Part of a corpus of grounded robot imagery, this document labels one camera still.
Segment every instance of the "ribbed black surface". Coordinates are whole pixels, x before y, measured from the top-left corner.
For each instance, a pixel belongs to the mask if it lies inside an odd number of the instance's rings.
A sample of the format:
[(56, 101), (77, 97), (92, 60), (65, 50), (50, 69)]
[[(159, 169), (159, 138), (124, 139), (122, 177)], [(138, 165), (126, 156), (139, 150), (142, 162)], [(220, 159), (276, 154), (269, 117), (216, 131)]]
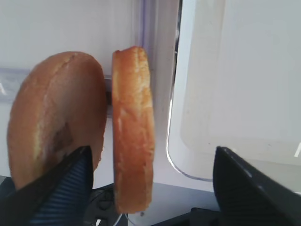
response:
[(42, 177), (0, 201), (0, 226), (77, 226), (93, 185), (92, 153), (80, 147)]
[(80, 159), (34, 214), (30, 225), (65, 226), (82, 222), (91, 191), (87, 186), (87, 169), (87, 159)]
[(214, 192), (230, 226), (296, 226), (301, 198), (227, 148), (218, 148)]

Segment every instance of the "bun slice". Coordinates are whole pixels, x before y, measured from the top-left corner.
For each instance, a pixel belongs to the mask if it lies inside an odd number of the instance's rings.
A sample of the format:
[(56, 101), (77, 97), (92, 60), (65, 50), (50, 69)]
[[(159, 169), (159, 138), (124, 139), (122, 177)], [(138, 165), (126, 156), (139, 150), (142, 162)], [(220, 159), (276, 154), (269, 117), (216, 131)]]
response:
[(17, 189), (80, 146), (91, 146), (97, 167), (106, 124), (105, 92), (101, 66), (85, 53), (56, 54), (31, 71), (8, 124), (9, 166)]
[(112, 108), (115, 205), (119, 213), (151, 202), (155, 149), (150, 71), (143, 48), (113, 53)]

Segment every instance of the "toasted bun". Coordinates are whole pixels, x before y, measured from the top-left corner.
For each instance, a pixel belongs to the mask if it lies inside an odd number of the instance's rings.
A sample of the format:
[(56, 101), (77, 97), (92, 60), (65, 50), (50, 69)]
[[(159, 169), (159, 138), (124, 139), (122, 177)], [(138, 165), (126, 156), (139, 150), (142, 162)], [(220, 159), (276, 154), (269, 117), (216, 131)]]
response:
[(64, 52), (38, 64), (22, 83), (10, 113), (8, 154), (17, 189), (79, 146), (103, 148), (106, 96), (102, 68), (90, 55)]
[(135, 213), (151, 202), (155, 149), (150, 71), (142, 48), (113, 54), (112, 107), (115, 204), (119, 213)]

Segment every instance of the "bun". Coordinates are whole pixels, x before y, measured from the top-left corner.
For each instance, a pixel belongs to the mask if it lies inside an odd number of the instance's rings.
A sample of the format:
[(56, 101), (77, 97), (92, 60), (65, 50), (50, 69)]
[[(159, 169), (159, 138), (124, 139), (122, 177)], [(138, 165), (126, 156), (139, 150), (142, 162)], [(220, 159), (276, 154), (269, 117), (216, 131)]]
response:
[(143, 48), (113, 53), (112, 107), (115, 204), (119, 213), (151, 202), (155, 149), (150, 71)]
[(8, 124), (9, 166), (16, 188), (84, 145), (92, 148), (95, 169), (106, 111), (103, 71), (92, 56), (64, 52), (38, 64), (22, 83)]

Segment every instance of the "white surface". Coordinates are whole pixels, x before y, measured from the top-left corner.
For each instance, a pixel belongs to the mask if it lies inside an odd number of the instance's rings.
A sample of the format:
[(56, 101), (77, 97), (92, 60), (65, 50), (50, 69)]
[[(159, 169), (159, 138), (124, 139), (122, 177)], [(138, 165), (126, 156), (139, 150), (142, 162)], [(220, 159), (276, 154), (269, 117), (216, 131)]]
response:
[(55, 53), (83, 51), (93, 55), (104, 74), (110, 75), (113, 51), (137, 44), (136, 3), (1, 0), (0, 67), (32, 69)]
[(181, 171), (212, 178), (215, 147), (224, 145), (301, 191), (300, 7), (297, 0), (197, 1), (191, 51), (179, 49), (169, 140)]
[[(48, 55), (64, 50), (82, 50), (91, 53), (102, 64), (105, 73), (110, 74), (111, 54), (116, 49), (129, 47), (131, 43), (120, 42), (130, 39), (131, 32), (113, 32), (111, 23), (119, 26), (124, 14), (130, 13), (125, 6), (112, 9), (113, 3), (106, 1), (71, 1), (58, 3), (44, 1), (34, 4), (34, 1), (17, 5), (11, 1), (1, 1), (0, 29), (6, 31), (0, 37), (0, 67), (33, 67)], [(156, 0), (155, 32), (152, 47), (153, 64), (152, 90), (154, 99), (156, 153), (154, 161), (154, 181), (157, 183), (183, 186), (200, 190), (212, 191), (212, 184), (195, 181), (178, 173), (169, 163), (166, 155), (166, 134), (168, 125), (168, 110), (171, 95), (171, 84), (174, 66), (174, 39), (178, 14), (177, 1)], [(110, 45), (106, 32), (110, 32)], [(51, 40), (44, 38), (50, 35)], [(0, 175), (9, 176), (6, 131), (11, 105), (0, 103)], [(108, 119), (105, 131), (102, 160), (95, 171), (94, 187), (100, 187), (113, 182), (112, 130)]]
[(140, 212), (129, 215), (135, 225), (153, 225), (189, 213), (193, 207), (219, 210), (212, 192), (154, 183), (152, 196), (152, 202), (143, 211), (143, 216)]

